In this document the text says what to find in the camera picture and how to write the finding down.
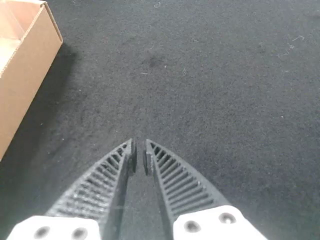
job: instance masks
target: cardboard box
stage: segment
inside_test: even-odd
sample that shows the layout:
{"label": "cardboard box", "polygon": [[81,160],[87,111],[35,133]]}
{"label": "cardboard box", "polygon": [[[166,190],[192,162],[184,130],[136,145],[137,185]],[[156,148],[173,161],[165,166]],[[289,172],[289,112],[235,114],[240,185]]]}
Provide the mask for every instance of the cardboard box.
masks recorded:
{"label": "cardboard box", "polygon": [[62,42],[47,2],[0,0],[0,160]]}

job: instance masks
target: black carpet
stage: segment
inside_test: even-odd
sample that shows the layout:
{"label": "black carpet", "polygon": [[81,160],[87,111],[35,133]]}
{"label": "black carpet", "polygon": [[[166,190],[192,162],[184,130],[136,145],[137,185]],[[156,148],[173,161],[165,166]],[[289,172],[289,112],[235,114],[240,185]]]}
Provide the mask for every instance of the black carpet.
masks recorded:
{"label": "black carpet", "polygon": [[[320,239],[320,1],[49,5],[64,44],[0,163],[1,239],[131,137],[191,163],[270,240]],[[163,240],[141,156],[121,239]]]}

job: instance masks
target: cardboard box flap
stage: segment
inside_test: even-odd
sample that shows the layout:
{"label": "cardboard box flap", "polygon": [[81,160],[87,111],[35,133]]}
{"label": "cardboard box flap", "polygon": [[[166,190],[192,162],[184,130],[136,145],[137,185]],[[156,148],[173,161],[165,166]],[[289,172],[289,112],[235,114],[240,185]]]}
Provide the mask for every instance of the cardboard box flap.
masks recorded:
{"label": "cardboard box flap", "polygon": [[[62,35],[46,1],[13,0],[6,3],[25,31],[20,43],[24,40],[30,29],[33,27],[35,21],[38,19],[41,13],[41,8],[46,9],[60,42],[61,44],[63,43]],[[11,59],[14,57],[16,51],[19,49],[20,43],[16,39],[1,39],[0,50],[2,50],[1,52],[3,55],[0,57],[0,77],[7,68]]]}

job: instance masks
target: screw hole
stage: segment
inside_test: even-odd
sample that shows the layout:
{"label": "screw hole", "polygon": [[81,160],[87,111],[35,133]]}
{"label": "screw hole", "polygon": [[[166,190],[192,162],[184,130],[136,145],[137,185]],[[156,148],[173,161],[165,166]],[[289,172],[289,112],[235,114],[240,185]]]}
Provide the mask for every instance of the screw hole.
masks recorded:
{"label": "screw hole", "polygon": [[42,226],[40,227],[34,234],[35,239],[43,239],[45,238],[49,233],[50,227],[48,226]]}
{"label": "screw hole", "polygon": [[223,224],[234,224],[236,222],[236,218],[230,213],[222,213],[219,216],[220,222]]}
{"label": "screw hole", "polygon": [[184,229],[188,232],[188,233],[197,233],[201,230],[200,225],[195,222],[195,221],[187,221],[184,224]]}
{"label": "screw hole", "polygon": [[72,239],[74,240],[84,240],[88,235],[88,231],[83,228],[79,227],[76,230],[73,231],[72,233]]}

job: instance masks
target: dark carpet floor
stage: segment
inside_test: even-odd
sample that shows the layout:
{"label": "dark carpet floor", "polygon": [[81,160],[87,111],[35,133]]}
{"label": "dark carpet floor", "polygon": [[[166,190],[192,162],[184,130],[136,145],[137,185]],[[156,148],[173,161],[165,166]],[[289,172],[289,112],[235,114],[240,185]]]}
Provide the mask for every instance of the dark carpet floor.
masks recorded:
{"label": "dark carpet floor", "polygon": [[[0,163],[0,238],[133,137],[270,240],[320,239],[320,1],[52,0],[64,44]],[[163,240],[141,151],[122,240]]]}

